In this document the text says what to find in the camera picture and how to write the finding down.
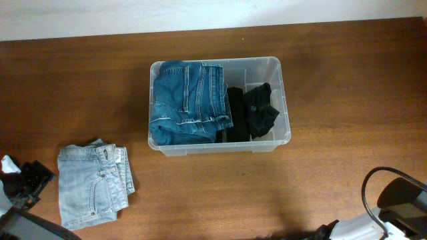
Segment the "dark blue denim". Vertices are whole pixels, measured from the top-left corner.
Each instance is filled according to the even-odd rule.
[[[149,130],[158,145],[215,143],[233,127],[221,65],[168,61],[153,83]]]

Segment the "wood grain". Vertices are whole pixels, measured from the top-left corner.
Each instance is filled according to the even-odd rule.
[[[149,67],[168,59],[278,57],[291,141],[271,153],[167,158],[147,144]],[[364,212],[372,168],[427,179],[422,18],[0,43],[0,154],[39,160],[95,138],[128,148],[136,193],[83,239],[248,239]],[[396,176],[368,184],[374,206]],[[60,224],[58,182],[31,212]]]

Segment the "black fabric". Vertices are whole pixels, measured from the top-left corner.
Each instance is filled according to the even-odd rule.
[[[250,134],[246,125],[246,109],[243,101],[243,89],[229,87],[227,89],[228,103],[232,112],[233,127],[226,129],[227,142],[235,143],[249,141]]]
[[[252,139],[267,134],[274,126],[274,120],[276,120],[276,117],[279,115],[279,111],[270,105],[271,93],[272,89],[270,84],[264,83],[243,95],[244,105],[247,111],[246,124]]]

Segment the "plastic bin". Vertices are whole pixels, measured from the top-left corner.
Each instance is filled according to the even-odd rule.
[[[286,144],[291,139],[288,109],[286,107],[285,90],[283,86],[282,68],[279,59],[275,57],[250,57],[244,59],[200,60],[206,63],[216,63],[224,67],[224,81],[228,87],[239,87],[247,92],[254,87],[269,83],[272,88],[270,95],[272,106],[280,114],[274,121],[274,127],[263,137],[257,137],[241,143],[210,143],[191,145],[159,146],[148,132],[148,145],[166,156],[182,156],[193,153],[222,153],[235,151],[268,152],[277,146]],[[149,122],[153,107],[153,82],[159,75],[163,61],[153,63],[150,68],[149,88]]]

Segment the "jeans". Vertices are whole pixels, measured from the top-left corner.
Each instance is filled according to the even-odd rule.
[[[168,61],[153,83],[149,130],[158,145],[215,143],[233,127],[222,66]]]
[[[135,192],[127,151],[98,139],[59,152],[59,211],[69,230],[115,221]]]

